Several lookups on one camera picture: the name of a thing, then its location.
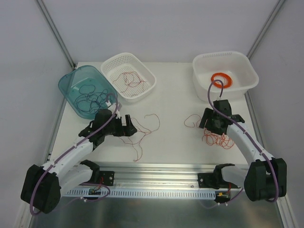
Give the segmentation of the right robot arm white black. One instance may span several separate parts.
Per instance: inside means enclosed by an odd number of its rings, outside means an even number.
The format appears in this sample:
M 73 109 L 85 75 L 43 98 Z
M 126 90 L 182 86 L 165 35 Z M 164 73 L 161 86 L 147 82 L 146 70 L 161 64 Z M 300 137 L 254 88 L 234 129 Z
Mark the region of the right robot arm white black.
M 245 190 L 251 201 L 274 202 L 287 192 L 287 164 L 275 158 L 251 135 L 245 120 L 232 114 L 228 100 L 216 100 L 206 108 L 199 127 L 231 139 L 245 157 L 249 169 L 244 171 L 235 164 L 219 164 L 207 175 L 203 184 L 214 189 L 229 183 Z

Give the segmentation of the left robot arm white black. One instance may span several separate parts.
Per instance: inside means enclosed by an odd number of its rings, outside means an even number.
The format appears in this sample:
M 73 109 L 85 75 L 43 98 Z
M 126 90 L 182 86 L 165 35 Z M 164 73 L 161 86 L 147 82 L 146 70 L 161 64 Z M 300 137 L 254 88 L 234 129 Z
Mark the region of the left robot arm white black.
M 87 182 L 95 185 L 100 179 L 96 163 L 84 159 L 105 141 L 105 137 L 130 137 L 137 133 L 130 116 L 125 123 L 118 112 L 101 109 L 89 125 L 83 129 L 74 143 L 57 158 L 41 166 L 32 165 L 26 173 L 20 198 L 48 214 L 56 208 L 61 197 L 76 186 Z

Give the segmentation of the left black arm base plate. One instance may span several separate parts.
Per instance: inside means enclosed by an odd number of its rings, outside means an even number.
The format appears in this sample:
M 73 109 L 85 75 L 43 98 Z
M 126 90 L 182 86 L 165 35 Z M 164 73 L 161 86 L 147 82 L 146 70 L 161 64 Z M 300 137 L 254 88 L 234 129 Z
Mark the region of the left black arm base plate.
M 105 185 L 105 186 L 113 186 L 114 185 L 114 171 L 99 171 L 99 174 L 96 179 L 96 184 Z

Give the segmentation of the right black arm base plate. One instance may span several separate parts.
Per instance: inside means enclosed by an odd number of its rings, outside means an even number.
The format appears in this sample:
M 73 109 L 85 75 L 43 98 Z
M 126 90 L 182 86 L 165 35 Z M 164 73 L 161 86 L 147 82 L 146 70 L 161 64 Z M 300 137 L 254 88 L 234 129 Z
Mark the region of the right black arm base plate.
M 237 185 L 224 181 L 222 178 L 216 177 L 216 175 L 211 172 L 198 173 L 197 177 L 199 188 L 212 188 L 215 190 L 219 190 L 221 188 L 239 189 Z

